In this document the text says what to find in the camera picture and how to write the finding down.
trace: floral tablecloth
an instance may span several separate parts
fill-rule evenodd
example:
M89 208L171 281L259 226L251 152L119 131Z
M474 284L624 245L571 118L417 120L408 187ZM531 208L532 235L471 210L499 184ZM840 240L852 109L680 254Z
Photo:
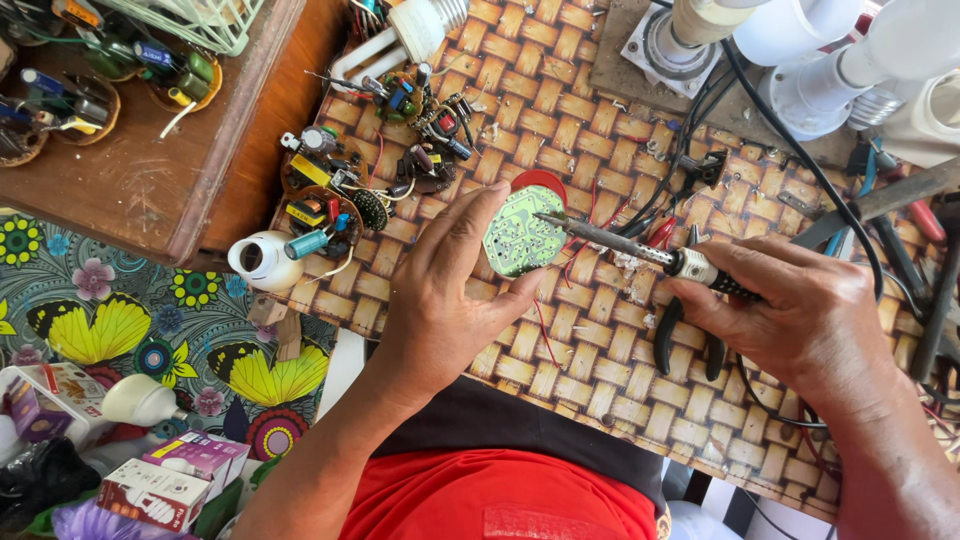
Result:
M276 327L247 321L232 274L166 268L23 214L0 214L0 361L72 361L109 387L133 373L170 386L188 428L289 450L313 421L336 329L302 317L300 357L276 363Z

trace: pliers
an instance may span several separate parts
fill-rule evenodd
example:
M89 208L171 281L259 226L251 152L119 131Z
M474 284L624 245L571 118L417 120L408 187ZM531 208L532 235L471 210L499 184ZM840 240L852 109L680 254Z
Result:
M700 242L700 228L694 225L690 228L690 236L686 239L686 247ZM684 305L679 298L670 301L666 307L660 324L657 325L657 334L654 335L654 361L657 370L664 375L670 375L670 335L677 323L684 319ZM727 356L727 346L723 340L706 331L707 348L704 352L704 361L707 363L707 380L717 380L723 370L724 358Z

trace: man's right hand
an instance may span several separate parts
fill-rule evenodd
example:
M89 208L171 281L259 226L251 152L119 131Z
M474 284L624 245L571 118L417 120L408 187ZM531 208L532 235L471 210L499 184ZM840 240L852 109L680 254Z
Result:
M837 393L857 386L868 371L895 369L868 269L772 238L705 242L694 249L765 302L732 298L727 304L699 283L668 279L665 285L684 303L686 320L818 410L840 405L838 398L846 401Z

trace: purple plastic bag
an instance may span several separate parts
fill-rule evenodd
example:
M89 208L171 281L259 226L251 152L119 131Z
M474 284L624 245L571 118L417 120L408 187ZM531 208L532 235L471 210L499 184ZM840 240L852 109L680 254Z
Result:
M54 510L54 533L59 540L181 540L194 538L186 532L165 528L114 514L96 505L97 498Z

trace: woven pattern mat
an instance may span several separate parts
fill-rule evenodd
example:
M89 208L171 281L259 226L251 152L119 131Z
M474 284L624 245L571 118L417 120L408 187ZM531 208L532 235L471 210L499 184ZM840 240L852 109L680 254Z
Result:
M430 219L458 195L511 180L528 169L546 169L562 178L569 194L568 213L574 217L589 214L594 186L594 223L606 222L628 197L636 199L620 223L634 215L666 173L667 163L638 152L637 143L623 135L652 136L663 148L673 135L665 121L673 116L639 106L627 108L588 87L604 24L604 16L593 13L604 10L604 2L595 0L471 0L467 24L447 37L433 59L435 69L448 66L460 51L470 52L442 78L434 79L434 88L441 99L457 91L465 92L470 101L478 99L486 110L474 114L470 127L477 133L497 122L498 135L489 132L477 139L482 157L474 154L459 163L453 187L435 196L401 201L397 217L385 231L368 233L361 240L346 270L332 280L317 281L316 276L335 265L311 256L299 284L276 298L378 338L387 313L389 279ZM356 140L368 163L376 161L376 132L382 128L385 148L373 184L384 187L396 177L396 160L417 138L411 130L381 126L375 109L365 100L331 92L317 124ZM671 246L683 245L694 223L703 234L727 241L768 233L793 236L809 225L777 199L789 191L816 204L821 192L808 171L798 171L795 163L780 170L780 156L768 160L761 149L741 146L733 134L701 128L694 139L695 158L731 148L730 174L724 179L730 186L703 190L677 209L679 224ZM851 179L828 174L850 194ZM676 190L683 174L672 181ZM283 215L277 214L276 229L286 228ZM897 217L907 250L917 257L935 257L916 228ZM568 250L557 261L571 255ZM855 252L854 258L863 259L862 252ZM468 282L468 295L489 299L507 284L486 258L481 259ZM744 395L743 380L731 372L732 357L718 380L707 381L702 331L680 323L673 333L672 372L669 377L656 373L654 330L648 330L643 319L663 311L655 301L662 303L662 273L645 268L625 279L610 254L585 249L573 263L569 280L567 286L555 266L540 286L543 318L559 369L550 359L540 319L531 307L470 364L467 373L641 448L833 520L837 484L817 468L798 430L768 419ZM639 298L635 303L622 292L631 285ZM900 291L889 280L886 294L880 318L902 367L921 329L901 310L906 305L901 305ZM750 384L761 400L783 415L796 415L796 395L758 372L749 360L747 366ZM814 444L827 462L837 461L832 443Z

